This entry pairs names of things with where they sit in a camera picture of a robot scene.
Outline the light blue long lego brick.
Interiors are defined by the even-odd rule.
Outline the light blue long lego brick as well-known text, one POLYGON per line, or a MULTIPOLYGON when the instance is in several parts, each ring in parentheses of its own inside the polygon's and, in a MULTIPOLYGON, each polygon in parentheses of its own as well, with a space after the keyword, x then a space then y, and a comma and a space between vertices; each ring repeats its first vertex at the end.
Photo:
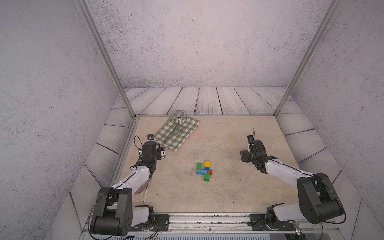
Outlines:
POLYGON ((196 173, 197 173, 198 175, 204 175, 204 174, 207 173, 207 170, 196 170, 196 173))

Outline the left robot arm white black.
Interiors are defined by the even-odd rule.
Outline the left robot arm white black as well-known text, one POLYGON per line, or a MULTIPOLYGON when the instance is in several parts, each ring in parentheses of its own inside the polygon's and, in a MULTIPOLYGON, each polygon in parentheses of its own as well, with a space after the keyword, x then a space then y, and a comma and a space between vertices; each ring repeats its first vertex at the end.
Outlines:
POLYGON ((157 161, 165 157, 165 148, 155 142, 154 135, 148 135, 148 140, 138 150, 139 158, 131 166, 132 171, 117 184, 99 190, 88 216, 88 232, 92 239, 95 240, 96 235, 107 236, 107 240, 114 236, 132 239, 127 235, 130 230, 153 231, 149 240, 157 236, 159 227, 153 207, 135 207, 133 195, 148 185, 157 161))

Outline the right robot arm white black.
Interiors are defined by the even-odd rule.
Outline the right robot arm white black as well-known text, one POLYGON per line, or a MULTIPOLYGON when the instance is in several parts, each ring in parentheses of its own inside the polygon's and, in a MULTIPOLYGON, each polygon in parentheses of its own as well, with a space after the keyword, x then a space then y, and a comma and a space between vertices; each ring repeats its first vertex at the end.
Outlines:
POLYGON ((305 172, 269 156, 255 135, 249 135, 247 140, 248 149, 240 152, 242 162, 253 164, 261 173, 281 179, 298 192, 298 202, 268 207, 265 223, 270 229, 278 230, 290 221, 306 220, 316 225, 346 216, 345 208, 326 174, 305 172))

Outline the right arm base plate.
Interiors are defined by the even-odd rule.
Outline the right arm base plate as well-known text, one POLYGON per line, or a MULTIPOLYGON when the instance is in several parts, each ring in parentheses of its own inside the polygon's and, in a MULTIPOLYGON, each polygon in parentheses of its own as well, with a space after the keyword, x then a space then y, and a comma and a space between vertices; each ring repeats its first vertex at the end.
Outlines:
POLYGON ((291 221, 280 221, 268 214, 250 214, 250 221, 247 225, 253 231, 293 231, 295 228, 291 221))

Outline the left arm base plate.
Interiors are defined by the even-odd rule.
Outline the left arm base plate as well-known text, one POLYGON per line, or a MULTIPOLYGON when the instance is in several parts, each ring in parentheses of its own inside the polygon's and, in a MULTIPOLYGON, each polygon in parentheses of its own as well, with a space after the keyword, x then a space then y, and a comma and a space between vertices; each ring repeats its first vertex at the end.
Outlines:
POLYGON ((167 232, 169 230, 170 215, 155 214, 152 221, 131 227, 130 232, 167 232))

